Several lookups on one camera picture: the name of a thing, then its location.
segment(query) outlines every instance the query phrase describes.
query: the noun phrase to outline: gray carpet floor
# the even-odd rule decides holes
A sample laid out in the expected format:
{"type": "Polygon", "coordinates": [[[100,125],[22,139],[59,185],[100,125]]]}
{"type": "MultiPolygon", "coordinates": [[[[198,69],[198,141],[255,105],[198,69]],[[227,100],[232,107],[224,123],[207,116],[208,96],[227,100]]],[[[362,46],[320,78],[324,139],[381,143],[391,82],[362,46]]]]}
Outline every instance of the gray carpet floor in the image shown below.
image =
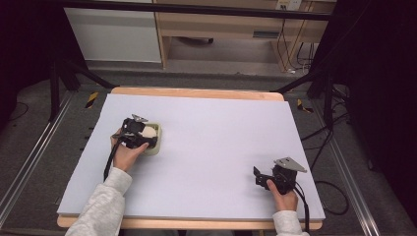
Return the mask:
{"type": "MultiPolygon", "coordinates": [[[[121,73],[98,72],[103,78],[122,86],[168,87],[196,89],[278,89],[288,83],[287,78],[243,76],[243,75],[193,75],[166,73],[121,73]]],[[[3,224],[2,230],[19,230],[20,234],[53,235],[63,234],[65,229],[56,224],[57,199],[63,196],[66,185],[77,165],[83,147],[88,141],[106,94],[109,92],[86,80],[81,89],[74,94],[71,105],[47,149],[31,174],[16,204],[3,224]],[[85,109],[92,91],[99,96],[91,109],[85,109]]],[[[297,109],[297,98],[306,99],[305,87],[288,93],[285,99],[290,103],[300,137],[305,137],[321,128],[316,113],[297,109]]],[[[25,162],[40,136],[49,115],[48,82],[41,82],[21,92],[19,101],[29,106],[28,112],[8,124],[0,135],[0,197],[13,182],[20,167],[25,162]]],[[[337,106],[334,116],[345,112],[337,106]]],[[[320,134],[303,142],[304,148],[319,147],[325,138],[320,134]]],[[[367,168],[366,154],[352,129],[341,120],[334,127],[334,138],[340,145],[360,190],[382,235],[417,235],[417,230],[407,217],[387,181],[379,172],[367,168]]],[[[309,162],[313,161],[317,149],[306,149],[309,162]]],[[[313,170],[315,180],[329,181],[344,190],[343,182],[335,168],[333,153],[326,146],[313,170]]],[[[335,189],[318,185],[319,194],[327,208],[341,211],[345,207],[343,196],[335,189]]],[[[351,206],[344,215],[327,212],[322,229],[312,235],[364,235],[355,209],[351,206]]]]}

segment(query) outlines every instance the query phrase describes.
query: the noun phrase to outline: floor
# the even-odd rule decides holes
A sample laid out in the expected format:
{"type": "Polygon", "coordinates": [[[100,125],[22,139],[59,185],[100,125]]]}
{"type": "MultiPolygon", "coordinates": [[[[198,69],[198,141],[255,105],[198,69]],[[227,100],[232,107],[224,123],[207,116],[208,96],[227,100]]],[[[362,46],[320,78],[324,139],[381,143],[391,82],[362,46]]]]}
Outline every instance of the floor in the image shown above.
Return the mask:
{"type": "MultiPolygon", "coordinates": [[[[307,46],[300,52],[300,57],[307,57],[309,48],[307,46]]],[[[270,48],[270,44],[265,41],[248,41],[248,40],[225,40],[215,39],[213,44],[208,44],[205,40],[190,39],[190,38],[174,38],[169,53],[167,67],[162,69],[160,66],[146,66],[142,64],[125,64],[120,67],[118,64],[116,67],[109,69],[108,64],[90,63],[90,68],[100,74],[104,79],[110,82],[114,81],[119,84],[139,84],[148,85],[152,87],[160,87],[173,85],[181,85],[181,87],[187,88],[209,88],[209,89],[223,89],[223,88],[236,88],[236,89],[257,89],[268,90],[277,86],[276,81],[280,82],[280,85],[289,83],[308,72],[307,67],[303,68],[303,60],[301,64],[297,64],[295,59],[292,64],[298,67],[295,73],[281,72],[276,64],[276,59],[270,48]],[[141,75],[145,75],[148,79],[142,81],[138,79],[138,72],[141,75]],[[167,75],[170,78],[164,78],[161,75],[167,75]],[[240,82],[236,81],[237,76],[241,79],[240,82]]],[[[75,94],[74,103],[84,104],[86,97],[93,89],[97,89],[89,80],[81,78],[84,84],[77,94],[75,94]]],[[[303,85],[296,90],[289,92],[285,95],[285,99],[288,100],[293,109],[294,119],[297,127],[299,128],[300,137],[305,137],[314,131],[321,128],[321,118],[318,113],[321,110],[320,101],[311,101],[307,99],[305,90],[308,85],[303,85]],[[298,109],[297,99],[302,98],[305,107],[314,108],[315,113],[309,113],[298,109]]],[[[25,88],[19,95],[18,107],[12,117],[18,117],[24,114],[22,117],[17,118],[11,122],[10,125],[0,135],[0,148],[2,154],[3,168],[0,172],[2,180],[0,185],[0,197],[7,194],[9,185],[12,184],[14,176],[18,175],[22,166],[25,166],[25,161],[32,151],[33,145],[36,143],[37,138],[41,135],[43,128],[47,125],[47,118],[49,115],[49,94],[47,89],[47,83],[43,82],[30,88],[25,88]],[[30,109],[26,110],[24,106],[26,104],[30,109]],[[24,135],[26,143],[31,145],[19,145],[16,146],[16,140],[20,139],[20,136],[24,135]],[[15,156],[13,161],[3,161],[6,156],[15,156]]],[[[99,112],[99,106],[97,105],[94,114],[89,114],[92,111],[82,110],[82,115],[86,117],[95,117],[99,112]]],[[[335,116],[343,114],[345,112],[342,106],[335,108],[335,116]]],[[[81,153],[82,147],[86,144],[87,140],[78,138],[75,141],[75,145],[65,145],[66,139],[72,139],[71,127],[80,127],[82,136],[88,136],[90,133],[89,126],[93,126],[93,119],[87,121],[87,124],[79,124],[77,120],[80,116],[80,111],[73,107],[69,107],[67,117],[63,120],[66,124],[63,127],[67,129],[60,129],[57,131],[55,140],[52,140],[49,144],[51,147],[61,148],[68,152],[81,153]]],[[[317,136],[316,139],[310,139],[305,145],[306,155],[309,161],[313,161],[316,155],[316,147],[319,147],[326,137],[325,134],[317,136]]],[[[372,172],[367,169],[366,158],[363,157],[364,153],[360,149],[360,144],[352,131],[351,127],[344,122],[340,122],[335,126],[333,134],[335,143],[330,143],[324,149],[321,158],[318,161],[318,166],[315,169],[314,177],[317,180],[331,180],[343,191],[346,191],[346,182],[341,177],[340,168],[336,164],[337,151],[334,151],[334,147],[340,149],[340,152],[344,156],[344,159],[349,166],[351,174],[354,179],[357,180],[357,187],[359,193],[366,201],[366,207],[370,211],[373,220],[377,226],[377,231],[373,233],[366,232],[363,225],[358,218],[362,213],[361,209],[351,207],[349,212],[342,216],[335,216],[327,213],[327,219],[324,222],[323,229],[313,232],[313,235],[417,235],[417,230],[414,225],[407,219],[404,214],[403,208],[395,200],[394,193],[390,190],[384,176],[381,173],[372,172]]],[[[51,222],[45,223],[42,219],[36,219],[35,217],[29,217],[26,221],[22,221],[22,216],[19,212],[30,211],[39,212],[43,211],[43,208],[55,208],[59,205],[59,193],[52,193],[57,191],[54,186],[58,185],[58,182],[50,180],[52,176],[53,166],[60,166],[59,160],[53,157],[51,150],[44,151],[44,157],[35,163],[35,169],[32,170],[31,175],[28,176],[27,185],[23,186],[21,191],[17,193],[17,198],[6,212],[6,219],[1,221],[1,229],[3,233],[14,232],[18,235],[62,235],[63,231],[59,229],[55,224],[56,214],[53,210],[47,214],[48,218],[51,218],[51,222]],[[50,173],[40,171],[40,169],[50,170],[50,173]],[[39,197],[38,205],[34,205],[33,202],[28,201],[25,196],[34,196],[42,190],[44,192],[39,197]]],[[[66,178],[71,177],[71,168],[77,164],[77,159],[71,159],[70,155],[62,156],[69,161],[68,166],[60,166],[62,172],[68,172],[66,178]]],[[[334,188],[325,185],[318,185],[319,191],[322,193],[321,198],[326,203],[326,207],[330,210],[341,211],[345,207],[343,196],[334,188]]],[[[268,232],[267,235],[273,235],[273,232],[268,232]]]]}

